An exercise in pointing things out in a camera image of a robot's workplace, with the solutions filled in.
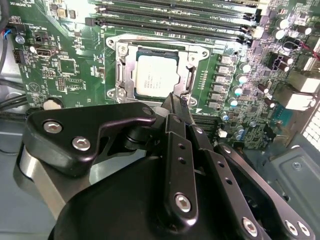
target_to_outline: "silver screw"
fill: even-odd
[[[301,169],[301,163],[296,161],[296,162],[292,163],[292,167],[294,170],[299,170],[299,169]]]
[[[252,221],[250,221],[248,218],[243,217],[242,219],[242,224],[245,228],[245,230],[252,236],[252,237],[256,237],[258,236],[258,231],[256,226],[253,224]]]
[[[252,121],[249,123],[249,126],[255,128],[257,126],[257,123],[255,121]]]
[[[17,35],[15,36],[15,41],[18,43],[18,44],[25,44],[25,38],[21,35]]]
[[[300,221],[298,221],[298,225],[299,225],[301,231],[302,231],[306,236],[310,237],[311,234],[310,234],[308,228],[307,228],[302,222],[300,222]]]
[[[231,153],[231,151],[230,151],[230,149],[229,149],[228,147],[223,146],[223,149],[225,150],[225,152],[226,152],[226,153],[228,153],[228,154],[230,154],[230,153]]]
[[[62,126],[56,121],[47,121],[43,124],[43,128],[47,133],[58,134],[62,131]]]
[[[188,213],[191,210],[191,203],[189,199],[182,194],[175,196],[175,204],[182,212]]]
[[[292,233],[292,235],[298,236],[298,231],[297,231],[296,227],[291,222],[285,220],[285,224],[288,227],[290,233]]]
[[[120,56],[125,56],[128,53],[128,48],[126,46],[119,46],[118,53]]]
[[[195,128],[195,130],[196,130],[198,133],[200,133],[200,134],[202,134],[202,133],[203,133],[202,129],[201,129],[201,128],[199,128],[199,127],[196,127],[196,128]]]
[[[87,151],[90,148],[90,142],[83,136],[77,136],[72,140],[72,146],[80,151]]]

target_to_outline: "black ram slot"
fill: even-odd
[[[212,33],[208,31],[202,30],[192,30],[187,28],[178,28],[174,26],[164,26],[164,25],[154,25],[152,23],[142,23],[142,22],[134,22],[131,20],[118,20],[118,19],[104,19],[104,18],[85,18],[85,24],[87,26],[114,26],[114,27],[131,27],[137,29],[149,29],[152,31],[165,31],[173,34],[183,34],[189,36],[200,36],[204,38],[209,38],[213,40],[222,40],[222,41],[233,41],[239,43],[246,43],[247,39],[242,37],[230,36],[228,34],[223,33]]]
[[[98,5],[96,8],[97,13],[100,14],[112,14],[112,13],[123,13],[123,14],[139,14],[142,16],[149,16],[149,17],[155,17],[155,18],[167,18],[168,20],[178,20],[178,21],[192,21],[193,23],[198,24],[206,24],[206,25],[212,25],[214,27],[222,27],[223,29],[227,30],[234,30],[234,31],[242,31],[243,28],[247,28],[248,26],[242,25],[242,24],[236,24],[233,22],[227,22],[227,21],[221,21],[221,20],[214,20],[214,19],[205,19],[201,17],[196,16],[179,16],[174,15],[171,13],[165,13],[165,12],[147,12],[144,9],[138,9],[138,8],[128,8],[128,7],[120,7],[120,6],[114,6],[114,5]],[[225,15],[221,14],[215,14],[217,17],[226,17]],[[243,17],[231,17],[232,19],[243,19]]]
[[[250,13],[254,14],[256,6],[252,5],[244,5],[241,3],[235,3],[235,2],[228,2],[228,1],[220,1],[220,0],[213,0],[210,2],[211,5],[217,4],[217,5],[224,5],[228,6],[226,8],[218,8],[214,6],[200,6],[198,4],[190,3],[190,2],[183,2],[183,1],[174,1],[174,0],[116,0],[117,2],[123,2],[123,3],[132,3],[132,4],[154,4],[159,6],[165,6],[169,8],[182,8],[182,9],[188,9],[188,10],[195,10],[195,11],[205,11],[210,13],[217,13],[221,12],[222,14],[228,13],[229,15],[237,15],[239,13]],[[239,10],[242,8],[247,8],[250,11],[246,10]]]
[[[143,21],[143,20],[136,20],[135,18],[140,18],[140,15],[137,14],[128,14],[128,13],[120,13],[119,11],[108,11],[107,12],[110,15],[117,15],[117,18],[112,18],[112,17],[106,17],[103,16],[104,18],[107,19],[117,19],[117,20],[125,20],[127,21],[128,19],[123,19],[123,18],[130,18],[130,20],[137,22],[137,23],[141,23],[141,24],[145,24],[145,23],[149,23],[147,20]],[[218,34],[227,34],[227,35],[231,35],[231,36],[243,36],[245,33],[247,33],[244,30],[241,29],[229,29],[228,27],[223,27],[220,25],[213,25],[213,24],[203,24],[203,23],[197,23],[197,22],[190,22],[190,21],[181,21],[181,20],[175,20],[175,19],[167,19],[167,18],[158,18],[158,17],[154,17],[152,16],[150,19],[152,19],[153,21],[156,21],[154,23],[154,25],[159,25],[159,26],[171,26],[171,25],[166,25],[166,24],[161,24],[161,22],[170,22],[170,23],[174,23],[173,27],[175,28],[181,28],[181,29],[188,29],[188,30],[193,30],[193,31],[205,31],[205,32],[209,32],[209,33],[218,33]]]

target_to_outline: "green circuit board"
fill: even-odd
[[[306,41],[308,36],[296,32],[295,26],[316,23],[318,3],[319,0],[11,0],[10,24],[16,29],[15,36],[24,39],[14,42],[14,56],[33,108],[41,108],[48,98],[59,99],[66,108],[118,103],[108,94],[117,85],[118,67],[117,53],[110,47],[109,38],[142,36],[137,43],[140,46],[177,51],[175,42],[201,46],[208,54],[196,66],[189,100],[195,102],[190,104],[191,113],[209,123],[210,117],[225,112],[229,126],[226,142],[243,141],[247,148],[258,149],[264,144],[266,124],[277,122],[282,112],[280,105],[271,108],[265,104],[266,95],[257,86],[267,86],[272,95],[288,74],[267,68],[271,53],[288,55],[283,48],[285,38],[277,40],[273,34],[276,22],[288,19],[285,35]],[[168,43],[165,47],[163,42],[148,45],[143,36]],[[301,54],[289,52],[294,63]],[[241,69],[243,63],[250,65],[248,72]],[[245,76],[247,82],[239,83],[239,75]],[[235,93],[235,87],[241,89],[241,95]],[[136,98],[163,100],[145,95]],[[230,99],[235,99],[237,106],[232,106]],[[234,133],[239,125],[244,133],[236,139]]]

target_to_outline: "black capacitor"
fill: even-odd
[[[267,94],[269,92],[269,89],[266,88],[263,84],[258,84],[258,89],[263,92],[264,94]]]
[[[320,30],[320,21],[315,22],[314,25],[313,25],[313,28],[317,29],[317,30]]]
[[[284,71],[284,72],[288,72],[289,69],[290,69],[290,67],[289,67],[287,64],[281,62],[281,63],[279,64],[279,69],[282,70],[282,71]]]
[[[276,105],[276,103],[272,100],[270,100],[269,98],[265,98],[264,99],[264,103],[268,105],[269,108],[273,109]]]

